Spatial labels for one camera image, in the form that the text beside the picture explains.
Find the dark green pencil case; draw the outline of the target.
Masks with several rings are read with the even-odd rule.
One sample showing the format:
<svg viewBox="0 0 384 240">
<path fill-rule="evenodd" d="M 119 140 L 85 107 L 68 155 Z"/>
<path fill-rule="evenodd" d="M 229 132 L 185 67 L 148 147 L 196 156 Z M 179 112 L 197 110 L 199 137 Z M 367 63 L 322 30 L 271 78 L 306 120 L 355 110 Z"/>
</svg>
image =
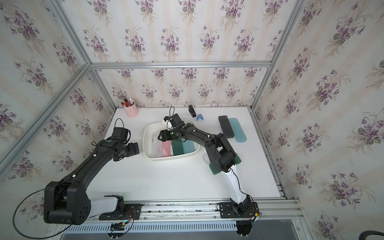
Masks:
<svg viewBox="0 0 384 240">
<path fill-rule="evenodd" d="M 184 154 L 184 148 L 183 148 L 183 143 L 178 140 L 172 140 L 172 150 L 173 150 L 173 155 L 174 156 L 179 156 Z"/>
<path fill-rule="evenodd" d="M 208 155 L 208 157 L 210 160 L 209 167 L 213 175 L 217 175 L 220 172 L 229 173 L 233 166 L 242 162 L 237 154 L 233 155 L 231 152 L 217 156 Z"/>
</svg>

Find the pink pencil case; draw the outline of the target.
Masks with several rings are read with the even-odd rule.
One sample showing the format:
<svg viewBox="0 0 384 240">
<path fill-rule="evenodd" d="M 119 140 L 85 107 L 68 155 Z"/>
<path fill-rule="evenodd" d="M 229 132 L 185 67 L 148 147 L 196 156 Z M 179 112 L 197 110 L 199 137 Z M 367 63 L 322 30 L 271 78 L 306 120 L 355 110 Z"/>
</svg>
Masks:
<svg viewBox="0 0 384 240">
<path fill-rule="evenodd" d="M 162 158 L 170 157 L 172 155 L 172 142 L 162 142 Z"/>
</svg>

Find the black pencil case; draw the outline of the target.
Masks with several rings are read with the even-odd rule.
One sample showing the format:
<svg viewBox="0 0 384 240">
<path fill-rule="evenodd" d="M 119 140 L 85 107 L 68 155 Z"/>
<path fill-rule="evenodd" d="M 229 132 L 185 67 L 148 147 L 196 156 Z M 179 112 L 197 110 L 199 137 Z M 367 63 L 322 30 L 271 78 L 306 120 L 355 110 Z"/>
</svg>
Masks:
<svg viewBox="0 0 384 240">
<path fill-rule="evenodd" d="M 232 129 L 232 126 L 229 122 L 228 116 L 219 116 L 218 117 L 222 133 L 227 139 L 231 139 L 235 137 L 234 131 Z"/>
</svg>

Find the dark green pencil case front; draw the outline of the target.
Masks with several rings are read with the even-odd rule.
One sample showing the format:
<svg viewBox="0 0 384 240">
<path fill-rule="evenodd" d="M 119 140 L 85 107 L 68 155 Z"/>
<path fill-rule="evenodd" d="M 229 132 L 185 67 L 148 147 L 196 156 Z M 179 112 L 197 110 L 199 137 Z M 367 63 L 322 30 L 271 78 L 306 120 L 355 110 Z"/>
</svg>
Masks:
<svg viewBox="0 0 384 240">
<path fill-rule="evenodd" d="M 229 173 L 233 166 L 242 162 L 237 154 L 233 155 L 231 152 L 217 156 L 208 155 L 208 157 L 210 160 L 209 167 L 213 175 L 217 175 L 220 172 Z"/>
</svg>

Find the light teal pencil case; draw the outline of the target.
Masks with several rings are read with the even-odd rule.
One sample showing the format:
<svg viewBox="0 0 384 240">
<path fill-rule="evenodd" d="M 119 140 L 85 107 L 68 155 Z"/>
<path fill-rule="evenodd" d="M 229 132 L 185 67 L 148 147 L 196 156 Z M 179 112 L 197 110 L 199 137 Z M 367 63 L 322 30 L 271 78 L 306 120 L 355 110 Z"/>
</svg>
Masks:
<svg viewBox="0 0 384 240">
<path fill-rule="evenodd" d="M 184 154 L 193 153 L 196 150 L 195 143 L 193 141 L 182 142 Z"/>
<path fill-rule="evenodd" d="M 237 143 L 245 143 L 247 141 L 247 136 L 237 118 L 229 118 L 230 125 L 234 132 L 234 138 Z"/>
</svg>

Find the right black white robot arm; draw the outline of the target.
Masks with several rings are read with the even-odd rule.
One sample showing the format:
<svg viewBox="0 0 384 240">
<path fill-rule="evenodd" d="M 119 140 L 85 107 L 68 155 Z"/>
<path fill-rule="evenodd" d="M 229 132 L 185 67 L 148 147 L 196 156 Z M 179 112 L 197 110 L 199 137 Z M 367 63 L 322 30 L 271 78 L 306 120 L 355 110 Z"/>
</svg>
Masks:
<svg viewBox="0 0 384 240">
<path fill-rule="evenodd" d="M 166 130 L 161 130 L 158 140 L 162 142 L 184 139 L 203 146 L 210 161 L 209 167 L 214 175 L 223 173 L 227 180 L 233 213 L 238 218 L 255 220 L 259 208 L 253 198 L 245 193 L 237 173 L 241 162 L 224 134 L 210 134 L 198 129 L 194 124 L 185 123 L 178 114 L 164 117 Z"/>
</svg>

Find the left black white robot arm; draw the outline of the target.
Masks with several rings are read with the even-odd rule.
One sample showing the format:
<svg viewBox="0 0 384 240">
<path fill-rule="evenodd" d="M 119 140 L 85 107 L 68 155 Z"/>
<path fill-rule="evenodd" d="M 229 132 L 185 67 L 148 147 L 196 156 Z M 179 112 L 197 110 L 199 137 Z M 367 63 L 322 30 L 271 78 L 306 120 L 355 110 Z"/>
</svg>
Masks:
<svg viewBox="0 0 384 240">
<path fill-rule="evenodd" d="M 138 143 L 130 143 L 131 132 L 115 127 L 112 135 L 98 142 L 92 153 L 59 182 L 50 182 L 44 190 L 44 221 L 47 224 L 81 225 L 102 214 L 125 215 L 122 196 L 90 199 L 87 188 L 111 160 L 118 162 L 140 153 Z"/>
</svg>

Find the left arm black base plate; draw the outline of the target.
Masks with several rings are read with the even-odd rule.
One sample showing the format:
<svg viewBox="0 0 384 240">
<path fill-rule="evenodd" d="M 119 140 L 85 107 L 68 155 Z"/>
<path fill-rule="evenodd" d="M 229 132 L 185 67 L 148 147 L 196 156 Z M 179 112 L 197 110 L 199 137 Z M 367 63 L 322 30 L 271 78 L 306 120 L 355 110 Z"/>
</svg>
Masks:
<svg viewBox="0 0 384 240">
<path fill-rule="evenodd" d="M 125 204 L 123 209 L 118 208 L 114 212 L 101 214 L 100 221 L 122 221 L 122 220 L 138 220 L 142 210 L 141 204 Z"/>
</svg>

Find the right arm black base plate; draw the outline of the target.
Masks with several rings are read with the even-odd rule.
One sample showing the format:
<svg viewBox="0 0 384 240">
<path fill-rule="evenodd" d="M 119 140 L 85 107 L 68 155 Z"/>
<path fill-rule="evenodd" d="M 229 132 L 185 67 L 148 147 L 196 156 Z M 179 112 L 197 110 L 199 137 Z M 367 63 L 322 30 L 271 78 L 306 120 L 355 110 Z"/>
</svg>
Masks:
<svg viewBox="0 0 384 240">
<path fill-rule="evenodd" d="M 217 204 L 221 219 L 244 218 L 252 219 L 260 215 L 260 210 L 255 202 L 237 205 L 233 202 Z"/>
</svg>

